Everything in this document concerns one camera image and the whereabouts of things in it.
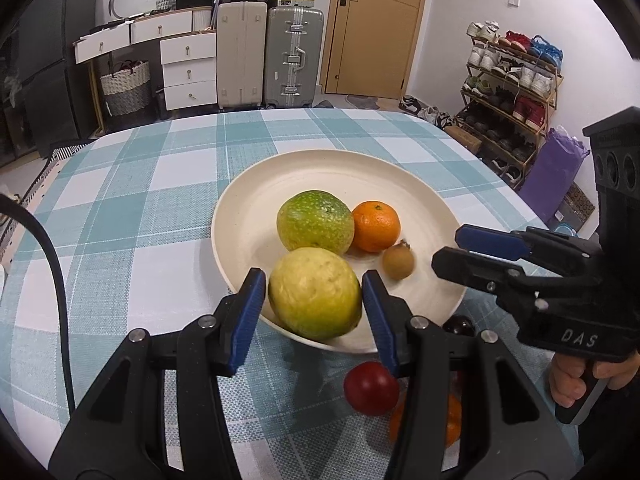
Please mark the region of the person's right hand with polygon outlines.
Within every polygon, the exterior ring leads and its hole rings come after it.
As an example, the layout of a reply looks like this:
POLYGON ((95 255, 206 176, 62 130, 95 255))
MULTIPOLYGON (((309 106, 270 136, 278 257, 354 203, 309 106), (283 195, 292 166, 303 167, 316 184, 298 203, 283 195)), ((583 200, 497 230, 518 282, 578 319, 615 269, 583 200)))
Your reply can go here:
MULTIPOLYGON (((587 391, 582 376, 585 375, 587 361, 576 356, 555 353, 549 370, 549 387, 552 399, 563 408, 570 408, 587 391)), ((639 353, 634 352, 626 361, 611 363, 596 361, 591 373, 596 379, 608 381, 608 388, 620 390, 629 384, 639 369, 639 353)))

